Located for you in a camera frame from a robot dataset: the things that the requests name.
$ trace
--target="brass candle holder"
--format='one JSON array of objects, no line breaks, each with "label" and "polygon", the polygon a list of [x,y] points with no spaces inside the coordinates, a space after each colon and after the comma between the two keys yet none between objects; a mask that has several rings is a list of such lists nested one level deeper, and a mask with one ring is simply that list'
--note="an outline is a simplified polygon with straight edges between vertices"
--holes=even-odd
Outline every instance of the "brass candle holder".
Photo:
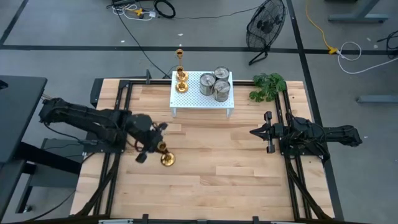
[{"label": "brass candle holder", "polygon": [[188,84],[185,82],[178,82],[175,86],[175,89],[179,92],[179,93],[185,93],[186,91],[188,91]]},{"label": "brass candle holder", "polygon": [[167,150],[166,143],[159,142],[157,145],[157,152],[162,153],[162,157],[160,157],[160,162],[164,166],[171,166],[175,162],[175,155]]},{"label": "brass candle holder", "polygon": [[176,77],[178,83],[175,86],[175,88],[179,93],[185,93],[186,91],[188,91],[188,84],[186,83],[186,81],[188,80],[188,73],[184,71],[184,68],[182,67],[182,55],[184,51],[182,49],[178,49],[175,51],[175,53],[177,54],[177,58],[180,63],[180,65],[176,68],[177,70]]},{"label": "brass candle holder", "polygon": [[182,66],[177,67],[177,79],[180,82],[186,82],[188,80],[188,73],[184,71]]}]

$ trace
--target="perforated white platform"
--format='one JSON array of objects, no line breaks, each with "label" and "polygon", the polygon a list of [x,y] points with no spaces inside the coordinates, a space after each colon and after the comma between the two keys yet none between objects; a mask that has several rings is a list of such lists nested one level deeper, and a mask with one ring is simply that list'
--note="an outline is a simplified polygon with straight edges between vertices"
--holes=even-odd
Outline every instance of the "perforated white platform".
[{"label": "perforated white platform", "polygon": [[213,72],[187,72],[188,78],[188,91],[186,93],[179,93],[176,91],[177,84],[176,74],[173,72],[172,87],[170,94],[170,109],[172,110],[173,117],[177,115],[177,108],[195,108],[195,109],[226,109],[227,117],[230,117],[234,109],[234,88],[232,84],[232,72],[229,72],[228,81],[231,84],[229,89],[229,97],[224,102],[218,102],[214,99],[213,95],[205,96],[200,93],[200,76],[203,73]]}]

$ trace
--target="butcher block tabletop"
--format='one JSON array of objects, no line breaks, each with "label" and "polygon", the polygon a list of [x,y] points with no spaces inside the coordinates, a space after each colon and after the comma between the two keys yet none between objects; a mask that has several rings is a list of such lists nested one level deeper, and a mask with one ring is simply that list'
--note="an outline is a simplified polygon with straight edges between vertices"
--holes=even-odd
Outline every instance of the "butcher block tabletop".
[{"label": "butcher block tabletop", "polygon": [[[97,110],[113,109],[119,79],[104,79]],[[302,82],[287,82],[294,116],[311,119]],[[179,109],[173,118],[170,85],[134,85],[129,110],[145,113],[156,123],[169,124],[164,141],[175,154],[175,164],[165,167],[160,154],[148,154],[143,164],[129,145],[121,156],[111,218],[180,220],[294,220],[284,157],[267,154],[267,141],[249,134],[265,123],[271,111],[277,122],[275,102],[249,99],[254,86],[234,86],[234,113],[225,110]],[[280,95],[285,115],[283,96]],[[98,186],[104,154],[90,157],[81,168],[71,214],[78,212]],[[321,160],[302,156],[307,189],[329,216],[333,215]],[[300,214],[302,197],[297,191]],[[108,189],[101,212],[104,213]]]}]

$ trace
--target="gray floor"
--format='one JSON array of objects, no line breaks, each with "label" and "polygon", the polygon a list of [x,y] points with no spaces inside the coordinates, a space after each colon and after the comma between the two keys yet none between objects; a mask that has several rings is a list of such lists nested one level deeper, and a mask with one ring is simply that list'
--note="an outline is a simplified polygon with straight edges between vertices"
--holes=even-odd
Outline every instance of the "gray floor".
[{"label": "gray floor", "polygon": [[[0,32],[5,30],[17,11],[21,0],[0,0]],[[172,0],[179,17],[218,16],[259,5],[262,0]],[[142,3],[150,7],[151,2]],[[119,19],[106,10],[105,0],[29,0],[13,28],[7,45],[99,45],[135,46]],[[305,1],[293,2],[296,19],[306,49],[324,49],[321,35],[305,17]],[[394,15],[398,2],[380,1],[374,13],[389,13],[384,24],[330,24],[332,13],[350,12],[353,3],[311,1],[310,15],[324,28],[330,45],[340,47],[343,42],[355,41],[363,49],[372,50],[376,40],[397,29]],[[126,21],[141,45],[144,46],[206,46],[245,47],[245,27],[253,12],[245,12],[218,20],[168,20],[149,22]],[[384,50],[385,43],[377,44]],[[287,17],[275,48],[297,48],[292,25]],[[163,70],[177,64],[174,52],[148,52],[148,56]],[[249,67],[255,53],[250,52],[185,52],[184,67],[188,70],[212,70],[224,65],[237,79],[251,79],[260,72],[278,72],[286,80],[304,80],[298,54],[269,54],[267,60]],[[340,70],[336,55],[307,55],[308,65],[325,126],[352,124],[364,141],[358,148],[330,144],[341,205],[347,221],[394,223],[398,219],[398,134],[395,118],[396,105],[359,105],[356,97],[364,94],[398,94],[398,62],[365,72],[347,75]],[[362,56],[357,62],[343,62],[349,71],[362,70],[385,62],[387,56]],[[144,75],[149,69],[154,78],[162,75],[140,52],[110,51],[23,51],[0,50],[0,74],[47,77],[45,92],[67,101],[89,105],[89,94],[94,78]],[[43,138],[62,138],[38,123],[34,115],[24,141],[40,146]],[[67,125],[56,129],[85,137],[83,131]],[[61,202],[73,189],[36,188],[29,199],[34,211],[13,214],[26,176],[21,178],[17,192],[3,222],[25,220],[40,215]],[[72,200],[47,215],[65,217]]]}]

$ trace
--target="green plant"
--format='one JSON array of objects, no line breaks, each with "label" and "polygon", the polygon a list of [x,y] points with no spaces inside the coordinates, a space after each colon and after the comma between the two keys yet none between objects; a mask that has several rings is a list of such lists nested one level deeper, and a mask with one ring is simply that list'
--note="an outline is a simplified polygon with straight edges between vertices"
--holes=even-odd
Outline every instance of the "green plant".
[{"label": "green plant", "polygon": [[249,97],[256,102],[263,102],[264,97],[270,102],[275,99],[279,91],[286,90],[286,82],[278,73],[255,75],[253,82],[260,90],[250,92]]}]

